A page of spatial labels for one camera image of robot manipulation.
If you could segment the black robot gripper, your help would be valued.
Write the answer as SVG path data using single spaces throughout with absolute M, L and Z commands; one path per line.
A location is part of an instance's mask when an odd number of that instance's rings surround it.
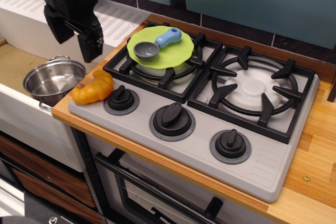
M 102 54 L 103 32 L 93 9 L 98 0 L 44 0 L 47 24 L 59 44 L 78 33 L 78 42 L 85 63 Z

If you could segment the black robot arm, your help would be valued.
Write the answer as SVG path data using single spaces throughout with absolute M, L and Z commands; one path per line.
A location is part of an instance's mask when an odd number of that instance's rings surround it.
M 90 63 L 103 51 L 103 31 L 94 8 L 98 0 L 44 0 L 44 15 L 55 39 L 64 43 L 78 34 L 84 62 Z

